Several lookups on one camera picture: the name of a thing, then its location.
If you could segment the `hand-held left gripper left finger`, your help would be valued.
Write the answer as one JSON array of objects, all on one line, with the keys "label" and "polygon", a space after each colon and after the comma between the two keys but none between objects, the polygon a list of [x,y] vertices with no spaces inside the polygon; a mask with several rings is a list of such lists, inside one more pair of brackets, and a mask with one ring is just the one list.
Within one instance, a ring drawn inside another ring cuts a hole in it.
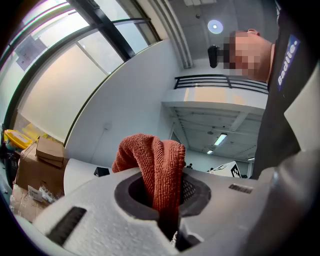
[{"label": "hand-held left gripper left finger", "polygon": [[116,203],[116,186],[140,172],[136,167],[94,178],[45,208],[33,225],[47,235],[72,207],[80,207],[86,212],[64,249],[81,256],[176,256],[156,221],[136,219]]}]

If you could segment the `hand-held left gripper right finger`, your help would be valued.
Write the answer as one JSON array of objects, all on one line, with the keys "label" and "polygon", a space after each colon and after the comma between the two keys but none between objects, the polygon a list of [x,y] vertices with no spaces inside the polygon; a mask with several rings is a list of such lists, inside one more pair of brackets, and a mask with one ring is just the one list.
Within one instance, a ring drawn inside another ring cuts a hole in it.
[{"label": "hand-held left gripper right finger", "polygon": [[257,180],[185,168],[184,187],[193,194],[179,206],[175,247],[189,255],[267,255],[278,245],[268,199],[275,170]]}]

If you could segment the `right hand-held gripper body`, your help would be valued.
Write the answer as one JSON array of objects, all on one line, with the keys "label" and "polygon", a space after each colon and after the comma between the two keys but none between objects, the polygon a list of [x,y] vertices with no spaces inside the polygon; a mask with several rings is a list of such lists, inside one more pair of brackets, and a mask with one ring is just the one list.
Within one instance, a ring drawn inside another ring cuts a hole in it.
[{"label": "right hand-held gripper body", "polygon": [[213,168],[212,170],[207,171],[207,173],[224,177],[242,178],[235,161],[222,164],[216,168]]}]

